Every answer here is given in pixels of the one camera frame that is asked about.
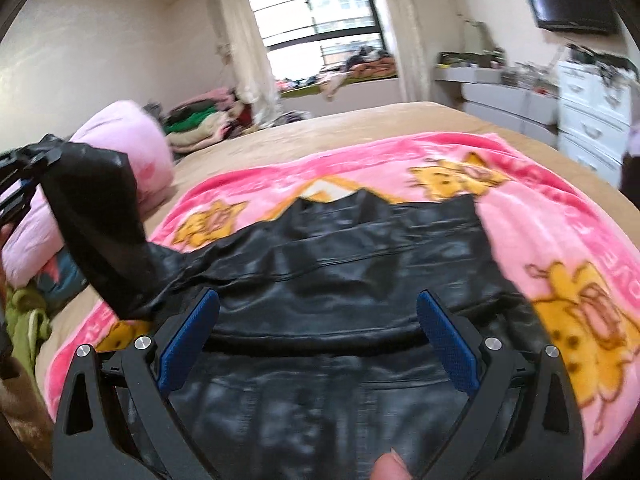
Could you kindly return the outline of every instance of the green cloth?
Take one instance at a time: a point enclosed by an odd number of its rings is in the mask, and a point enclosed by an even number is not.
[[[51,336],[47,302],[34,288],[7,287],[6,331],[14,345],[12,356],[20,361],[38,391],[35,378],[40,346]]]
[[[216,107],[212,106],[204,110],[203,112],[196,112],[191,114],[185,120],[180,121],[179,123],[172,124],[171,126],[165,126],[164,131],[168,134],[172,134],[174,132],[188,132],[189,130],[193,130],[200,126],[200,123],[204,121],[211,114],[216,113]]]
[[[397,75],[383,75],[383,76],[370,76],[370,77],[361,77],[355,79],[353,77],[347,78],[344,80],[344,83],[340,85],[340,87],[347,86],[354,83],[364,83],[365,81],[377,81],[381,79],[396,79]],[[283,92],[280,97],[283,99],[291,99],[292,97],[303,97],[305,95],[318,95],[322,93],[319,84],[309,85],[302,88],[294,88],[293,90],[287,90]]]

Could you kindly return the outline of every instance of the silver screw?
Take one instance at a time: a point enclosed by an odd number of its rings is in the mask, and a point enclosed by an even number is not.
[[[499,350],[502,348],[502,341],[497,337],[488,337],[484,340],[484,344],[489,350]]]
[[[142,337],[136,339],[134,345],[138,350],[146,350],[151,346],[151,338],[149,336],[143,335]]]
[[[560,355],[560,351],[558,350],[558,347],[553,345],[549,345],[548,347],[546,347],[545,353],[549,357],[558,357]]]
[[[89,345],[80,345],[78,347],[78,350],[76,350],[76,355],[78,357],[85,357],[89,355],[90,351],[91,351],[91,347]]]

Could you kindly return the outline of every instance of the white sheer curtain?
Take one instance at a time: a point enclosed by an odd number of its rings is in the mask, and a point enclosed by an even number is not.
[[[254,122],[269,126],[280,114],[280,97],[249,0],[219,0],[240,98]]]
[[[374,0],[386,46],[396,58],[406,102],[430,100],[430,67],[422,44],[414,0]]]

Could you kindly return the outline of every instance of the white drawer chest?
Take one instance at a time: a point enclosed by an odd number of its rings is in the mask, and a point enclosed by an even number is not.
[[[558,64],[558,79],[558,149],[617,188],[628,132],[639,119],[636,86],[624,76],[607,85],[595,66],[570,62]]]

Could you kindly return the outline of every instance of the beige bedsheet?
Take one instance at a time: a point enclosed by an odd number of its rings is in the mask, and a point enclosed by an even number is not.
[[[422,132],[499,134],[511,146],[590,196],[620,225],[636,247],[640,244],[640,212],[593,173],[536,140],[434,103],[389,105],[286,124],[193,153],[176,167],[171,198],[146,220],[146,230],[153,231],[188,189],[215,174]],[[97,300],[98,295],[89,287],[53,320],[51,338],[42,346],[36,361],[36,379],[41,390],[53,355]]]

